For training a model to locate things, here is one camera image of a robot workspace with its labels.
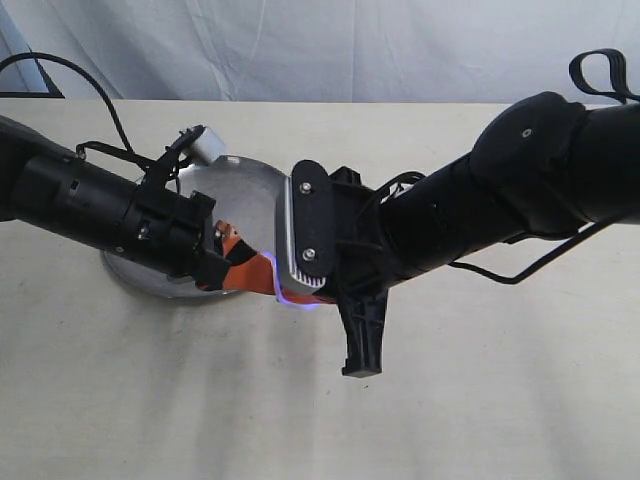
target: white cloth backdrop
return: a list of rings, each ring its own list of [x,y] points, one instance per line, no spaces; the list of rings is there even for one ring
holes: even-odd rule
[[[634,0],[4,4],[33,50],[80,63],[114,97],[512,102],[555,90],[585,100],[567,65],[601,47],[627,55],[630,85],[640,90]],[[589,66],[599,86],[604,62]],[[48,70],[65,95],[92,95],[73,74]]]

